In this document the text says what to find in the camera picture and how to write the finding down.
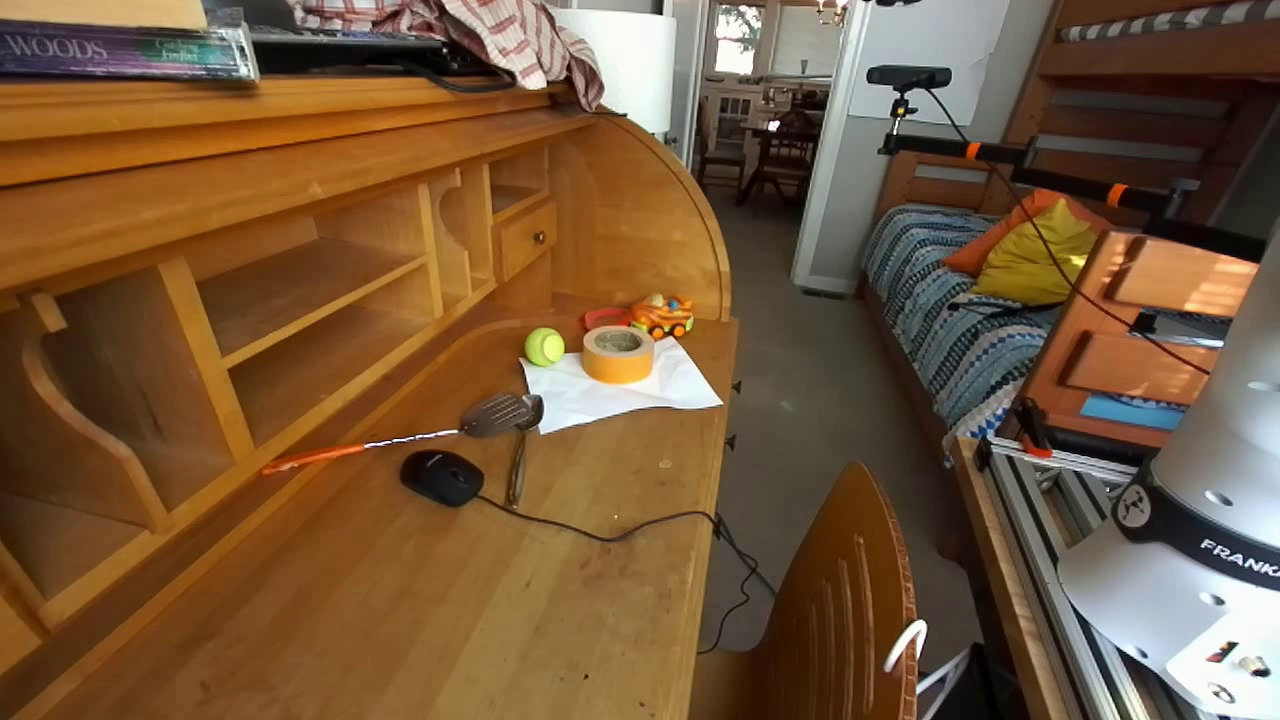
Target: stack of books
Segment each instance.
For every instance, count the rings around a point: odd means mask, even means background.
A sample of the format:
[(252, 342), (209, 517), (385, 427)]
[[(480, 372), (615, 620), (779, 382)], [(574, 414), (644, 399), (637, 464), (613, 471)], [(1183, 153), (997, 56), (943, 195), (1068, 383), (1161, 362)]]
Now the stack of books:
[(5, 4), (0, 78), (168, 78), (252, 84), (255, 56), (237, 13), (190, 0)]

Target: striped blanket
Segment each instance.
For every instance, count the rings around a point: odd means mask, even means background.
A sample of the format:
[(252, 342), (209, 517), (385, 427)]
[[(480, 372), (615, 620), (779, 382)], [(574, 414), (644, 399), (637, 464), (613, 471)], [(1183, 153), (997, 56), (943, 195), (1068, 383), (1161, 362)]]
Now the striped blanket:
[(1163, 32), (1201, 32), (1201, 29), (1234, 29), (1234, 26), (1278, 26), (1280, 0), (1234, 0), (1234, 4), (1201, 4), (1151, 15), (1124, 15), (1106, 26), (1068, 26), (1061, 29), (1066, 45), (1121, 41), (1121, 38), (1163, 38)]
[(891, 207), (869, 239), (863, 271), (884, 319), (934, 396), (943, 427), (974, 422), (999, 387), (1023, 382), (1058, 323), (1058, 308), (1017, 308), (974, 298), (974, 278), (942, 262), (983, 234), (987, 222), (958, 207)]

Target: shelf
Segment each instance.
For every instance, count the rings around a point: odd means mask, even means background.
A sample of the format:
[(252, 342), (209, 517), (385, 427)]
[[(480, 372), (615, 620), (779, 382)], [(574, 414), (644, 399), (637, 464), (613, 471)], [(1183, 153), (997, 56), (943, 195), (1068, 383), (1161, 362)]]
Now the shelf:
[(0, 537), (35, 594), (58, 599), (150, 533), (140, 524), (0, 491)]
[(0, 594), (0, 671), (40, 649), (34, 620)]
[(491, 215), (496, 222), (507, 222), (507, 215), (520, 215), (526, 207), (548, 199), (546, 187), (515, 187), (515, 183), (496, 183), (491, 187)]
[(300, 330), (408, 278), (419, 262), (373, 255), (343, 239), (321, 239), (202, 286), (223, 363), (295, 335)]
[(411, 271), (362, 304), (295, 332), (234, 367), (252, 437), (265, 445), (304, 414), (351, 399), (398, 348), (437, 319), (426, 313), (426, 271)]
[(163, 507), (234, 467), (234, 450), (250, 445), (237, 405), (217, 399), (223, 372), (193, 348), (175, 286), (193, 278), (163, 266), (67, 293), (58, 301), (67, 330), (45, 345), (67, 399), (135, 454)]
[(159, 529), (140, 458), (67, 399), (45, 354), (47, 332), (67, 332), (47, 298), (0, 313), (0, 491)]
[(488, 165), (491, 222), (515, 215), (548, 195), (548, 149), (537, 146)]

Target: bed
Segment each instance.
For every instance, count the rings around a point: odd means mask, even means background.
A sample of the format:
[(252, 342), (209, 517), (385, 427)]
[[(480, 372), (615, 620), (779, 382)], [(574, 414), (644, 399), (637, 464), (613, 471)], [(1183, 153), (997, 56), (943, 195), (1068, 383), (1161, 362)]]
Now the bed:
[[(1023, 178), (1110, 183), (1090, 207), (1118, 228), (1216, 226), (1278, 119), (1280, 0), (1061, 0), (1030, 70), (1005, 146), (1033, 149)], [(942, 255), (1011, 207), (981, 162), (899, 153), (863, 239), (861, 298), (891, 354), (928, 441), (999, 427), (1045, 382), (1066, 308), (958, 304), (970, 278)], [(1124, 192), (1163, 205), (1124, 207)]]

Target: white paper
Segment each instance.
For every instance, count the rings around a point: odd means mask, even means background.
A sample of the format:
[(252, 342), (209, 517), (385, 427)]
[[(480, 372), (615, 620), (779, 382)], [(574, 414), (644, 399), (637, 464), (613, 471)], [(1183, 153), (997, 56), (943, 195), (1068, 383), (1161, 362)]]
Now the white paper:
[(602, 383), (584, 372), (582, 354), (567, 354), (553, 367), (526, 363), (526, 383), (531, 396), (546, 396), (546, 437), (595, 426), (609, 415), (641, 408), (717, 408), (720, 396), (692, 363), (679, 342), (666, 335), (653, 345), (653, 372), (637, 383)]

